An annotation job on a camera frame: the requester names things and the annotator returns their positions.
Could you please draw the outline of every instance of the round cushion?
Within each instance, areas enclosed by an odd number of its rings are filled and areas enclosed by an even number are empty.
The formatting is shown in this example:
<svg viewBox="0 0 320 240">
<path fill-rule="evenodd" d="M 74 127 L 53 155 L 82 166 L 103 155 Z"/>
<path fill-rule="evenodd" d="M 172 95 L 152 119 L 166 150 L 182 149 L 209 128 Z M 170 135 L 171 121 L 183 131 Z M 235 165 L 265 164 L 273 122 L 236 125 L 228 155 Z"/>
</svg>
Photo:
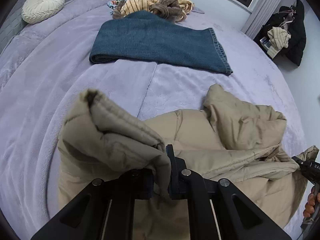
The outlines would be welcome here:
<svg viewBox="0 0 320 240">
<path fill-rule="evenodd" d="M 38 23 L 55 15 L 63 7 L 65 0 L 26 0 L 21 17 L 27 23 Z"/>
</svg>

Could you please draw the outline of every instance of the denim fabric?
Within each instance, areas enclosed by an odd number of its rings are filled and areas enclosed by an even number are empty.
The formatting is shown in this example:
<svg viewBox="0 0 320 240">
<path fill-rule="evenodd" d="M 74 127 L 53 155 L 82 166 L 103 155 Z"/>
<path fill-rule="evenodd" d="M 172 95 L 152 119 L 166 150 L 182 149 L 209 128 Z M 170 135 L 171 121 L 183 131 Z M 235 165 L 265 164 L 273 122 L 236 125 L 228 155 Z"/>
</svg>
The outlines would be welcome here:
<svg viewBox="0 0 320 240">
<path fill-rule="evenodd" d="M 101 26 L 90 62 L 98 64 L 119 58 L 206 69 L 225 75 L 232 73 L 212 28 L 192 30 L 146 11 Z"/>
</svg>

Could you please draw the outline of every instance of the human hand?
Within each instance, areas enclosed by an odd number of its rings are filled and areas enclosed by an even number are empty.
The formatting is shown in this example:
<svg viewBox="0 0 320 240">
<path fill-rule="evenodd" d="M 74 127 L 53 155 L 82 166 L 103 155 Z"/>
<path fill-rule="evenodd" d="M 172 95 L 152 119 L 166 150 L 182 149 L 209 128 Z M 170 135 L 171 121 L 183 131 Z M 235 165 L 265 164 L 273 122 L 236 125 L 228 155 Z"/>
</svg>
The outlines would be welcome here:
<svg viewBox="0 0 320 240">
<path fill-rule="evenodd" d="M 315 187 L 313 186 L 311 189 L 311 193 L 308 195 L 308 202 L 305 205 L 305 210 L 303 211 L 303 216 L 308 218 L 315 212 L 313 208 L 316 204 L 316 196 L 314 195 Z M 320 203 L 320 192 L 317 195 L 317 200 Z"/>
</svg>

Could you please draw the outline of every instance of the finger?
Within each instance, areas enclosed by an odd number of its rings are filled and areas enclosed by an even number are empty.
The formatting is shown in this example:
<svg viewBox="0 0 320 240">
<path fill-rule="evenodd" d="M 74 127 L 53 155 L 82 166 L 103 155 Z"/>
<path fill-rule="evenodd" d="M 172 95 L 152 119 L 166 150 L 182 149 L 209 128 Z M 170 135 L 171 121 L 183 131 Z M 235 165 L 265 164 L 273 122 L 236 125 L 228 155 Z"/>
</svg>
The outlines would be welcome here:
<svg viewBox="0 0 320 240">
<path fill-rule="evenodd" d="M 316 197 L 312 193 L 308 196 L 308 204 L 310 206 L 314 206 L 316 204 Z"/>
<path fill-rule="evenodd" d="M 304 206 L 306 211 L 310 214 L 313 214 L 315 212 L 313 206 L 310 206 L 308 203 Z"/>
<path fill-rule="evenodd" d="M 310 213 L 308 213 L 306 210 L 304 210 L 304 211 L 303 211 L 303 216 L 304 216 L 305 218 L 309 218 L 311 215 L 310 215 Z"/>
</svg>

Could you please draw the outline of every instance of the silver screw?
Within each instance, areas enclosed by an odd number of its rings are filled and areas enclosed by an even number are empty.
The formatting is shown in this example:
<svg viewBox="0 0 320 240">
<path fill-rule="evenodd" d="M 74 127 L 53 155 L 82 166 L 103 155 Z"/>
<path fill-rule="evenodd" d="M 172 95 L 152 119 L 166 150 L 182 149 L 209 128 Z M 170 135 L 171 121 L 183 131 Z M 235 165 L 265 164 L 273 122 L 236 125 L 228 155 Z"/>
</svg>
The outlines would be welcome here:
<svg viewBox="0 0 320 240">
<path fill-rule="evenodd" d="M 189 175 L 191 175 L 191 170 L 184 169 L 183 171 L 181 171 L 181 174 L 184 176 L 189 176 Z"/>
<path fill-rule="evenodd" d="M 94 185 L 94 186 L 100 186 L 101 183 L 102 183 L 102 179 L 94 179 L 92 181 L 92 185 Z"/>
<path fill-rule="evenodd" d="M 220 184 L 223 187 L 228 187 L 230 185 L 230 181 L 227 179 L 222 179 L 222 180 L 220 180 Z"/>
</svg>

